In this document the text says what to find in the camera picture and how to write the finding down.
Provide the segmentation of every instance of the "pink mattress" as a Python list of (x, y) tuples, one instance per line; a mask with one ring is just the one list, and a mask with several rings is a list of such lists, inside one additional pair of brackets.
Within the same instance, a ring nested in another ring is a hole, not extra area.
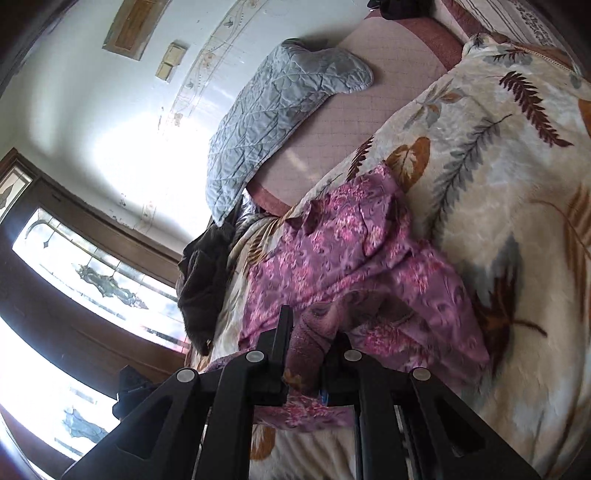
[(431, 18), (368, 17), (340, 44), (367, 62), (374, 84), (337, 94), (303, 122), (247, 186), (254, 201), (283, 215), (397, 110), (457, 64), (462, 45)]

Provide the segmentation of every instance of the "pink floral fabric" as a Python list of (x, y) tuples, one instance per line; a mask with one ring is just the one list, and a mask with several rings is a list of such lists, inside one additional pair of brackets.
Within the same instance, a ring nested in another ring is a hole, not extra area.
[(257, 408), (257, 421), (300, 431), (352, 425), (350, 409), (308, 396), (337, 331), (387, 368), (426, 367), (451, 387), (478, 381), (489, 357), (467, 292), (441, 254), (411, 238), (404, 194), (385, 165), (287, 222), (277, 247), (251, 268), (239, 336), (241, 350), (253, 348), (282, 305), (294, 310), (288, 403)]

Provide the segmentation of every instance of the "metal screw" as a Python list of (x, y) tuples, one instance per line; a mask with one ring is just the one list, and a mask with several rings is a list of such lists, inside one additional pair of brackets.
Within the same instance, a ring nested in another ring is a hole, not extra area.
[(347, 350), (345, 352), (345, 360), (349, 362), (358, 362), (361, 360), (361, 352), (359, 350)]
[(185, 368), (177, 373), (177, 380), (182, 383), (188, 383), (195, 378), (195, 372), (190, 368)]
[(415, 368), (413, 370), (413, 377), (424, 382), (431, 378), (431, 372), (423, 367)]
[(264, 358), (265, 354), (263, 352), (260, 352), (259, 350), (253, 350), (252, 352), (248, 352), (246, 354), (246, 360), (253, 364), (260, 362)]

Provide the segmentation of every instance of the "striped fabric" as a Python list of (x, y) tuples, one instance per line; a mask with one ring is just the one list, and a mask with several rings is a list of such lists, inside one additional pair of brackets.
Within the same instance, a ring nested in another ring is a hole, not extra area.
[(535, 12), (518, 0), (455, 0), (488, 31), (502, 33), (512, 41), (563, 48)]

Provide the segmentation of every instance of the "gray quilted pillow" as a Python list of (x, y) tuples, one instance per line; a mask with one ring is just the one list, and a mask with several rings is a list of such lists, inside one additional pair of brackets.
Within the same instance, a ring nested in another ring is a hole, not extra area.
[(285, 40), (263, 61), (209, 144), (206, 199), (220, 226), (246, 184), (296, 128), (335, 93), (365, 90), (371, 69), (341, 48)]

